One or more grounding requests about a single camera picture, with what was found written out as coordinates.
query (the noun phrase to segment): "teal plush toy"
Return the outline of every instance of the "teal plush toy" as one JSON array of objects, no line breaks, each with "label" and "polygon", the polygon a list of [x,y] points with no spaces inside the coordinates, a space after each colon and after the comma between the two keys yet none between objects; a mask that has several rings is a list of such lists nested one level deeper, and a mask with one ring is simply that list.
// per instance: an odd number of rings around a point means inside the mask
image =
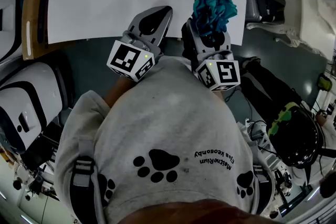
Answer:
[{"label": "teal plush toy", "polygon": [[193,22],[200,36],[226,32],[229,19],[237,15],[232,0],[195,0],[193,10]]}]

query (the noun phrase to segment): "black helmet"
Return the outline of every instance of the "black helmet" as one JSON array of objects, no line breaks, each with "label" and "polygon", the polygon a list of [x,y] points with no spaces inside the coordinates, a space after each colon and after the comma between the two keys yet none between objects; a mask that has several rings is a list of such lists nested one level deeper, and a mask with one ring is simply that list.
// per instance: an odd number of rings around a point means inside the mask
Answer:
[{"label": "black helmet", "polygon": [[268,135],[281,160],[300,169],[315,162],[323,144],[319,125],[305,109],[293,102],[279,113]]}]

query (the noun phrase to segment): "gray t-shirt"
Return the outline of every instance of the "gray t-shirt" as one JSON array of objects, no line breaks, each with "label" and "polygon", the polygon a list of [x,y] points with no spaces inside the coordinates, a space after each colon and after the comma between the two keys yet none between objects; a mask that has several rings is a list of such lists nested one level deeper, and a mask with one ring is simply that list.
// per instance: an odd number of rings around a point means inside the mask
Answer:
[{"label": "gray t-shirt", "polygon": [[56,192],[69,209],[82,135],[95,143],[108,223],[146,206],[207,198],[255,213],[252,150],[228,106],[175,59],[161,58],[111,109],[93,91],[81,96],[56,158]]}]

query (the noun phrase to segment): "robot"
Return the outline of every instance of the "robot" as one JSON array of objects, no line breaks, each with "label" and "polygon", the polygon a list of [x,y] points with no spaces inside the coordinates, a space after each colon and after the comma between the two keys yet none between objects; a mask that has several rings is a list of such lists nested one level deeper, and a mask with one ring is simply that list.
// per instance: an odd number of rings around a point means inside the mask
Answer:
[{"label": "robot", "polygon": [[[159,47],[173,17],[169,6],[150,8],[135,16],[120,41],[115,41],[107,66],[115,73],[139,82],[158,63]],[[228,32],[201,37],[189,18],[182,27],[183,56],[192,72],[211,91],[225,91],[240,84],[238,61],[230,51]]]}]

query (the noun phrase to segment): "black paw print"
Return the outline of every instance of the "black paw print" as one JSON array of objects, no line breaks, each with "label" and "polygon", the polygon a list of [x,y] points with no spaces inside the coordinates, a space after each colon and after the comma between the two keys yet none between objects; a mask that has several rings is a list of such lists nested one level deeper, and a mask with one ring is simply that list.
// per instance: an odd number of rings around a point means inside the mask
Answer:
[{"label": "black paw print", "polygon": [[251,183],[253,182],[253,172],[248,171],[247,173],[240,174],[237,177],[237,184],[246,189],[240,190],[239,187],[237,187],[237,194],[241,196],[241,198],[245,198],[246,194],[248,196],[251,196],[253,194],[253,188],[250,186]]},{"label": "black paw print", "polygon": [[[157,171],[167,171],[175,168],[180,163],[180,158],[174,155],[171,155],[163,150],[150,150],[149,157],[151,158],[152,165]],[[136,157],[133,161],[135,167],[140,167],[145,163],[145,159],[142,156]],[[146,166],[141,167],[138,170],[138,176],[146,177],[150,173],[150,169]],[[162,172],[155,172],[151,176],[151,181],[154,183],[160,182],[164,178]],[[172,170],[169,171],[166,175],[166,180],[168,182],[174,182],[177,179],[177,172]]]},{"label": "black paw print", "polygon": [[101,204],[106,207],[109,204],[113,195],[113,190],[116,188],[113,180],[107,181],[106,177],[102,174],[98,175],[98,183],[100,189]]}]

